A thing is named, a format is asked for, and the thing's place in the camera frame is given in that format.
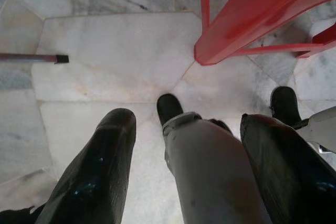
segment person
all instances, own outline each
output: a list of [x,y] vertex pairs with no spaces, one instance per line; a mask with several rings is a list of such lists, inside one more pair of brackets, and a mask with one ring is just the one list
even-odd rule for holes
[[172,94],[156,106],[186,224],[336,221],[336,172],[296,132],[309,120],[293,89],[272,92],[271,118],[243,115],[242,142]]
[[[297,132],[329,125],[330,111],[302,120],[295,92],[278,87],[272,118],[244,114],[240,141],[224,122],[183,112],[172,94],[156,107],[185,224],[336,222],[336,172]],[[0,223],[120,224],[134,143],[134,114],[109,112],[46,204],[0,212]]]

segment grey trousers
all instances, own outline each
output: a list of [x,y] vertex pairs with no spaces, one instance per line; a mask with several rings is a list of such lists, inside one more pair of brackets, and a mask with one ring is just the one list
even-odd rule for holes
[[271,223],[242,143],[196,113],[162,128],[185,224]]

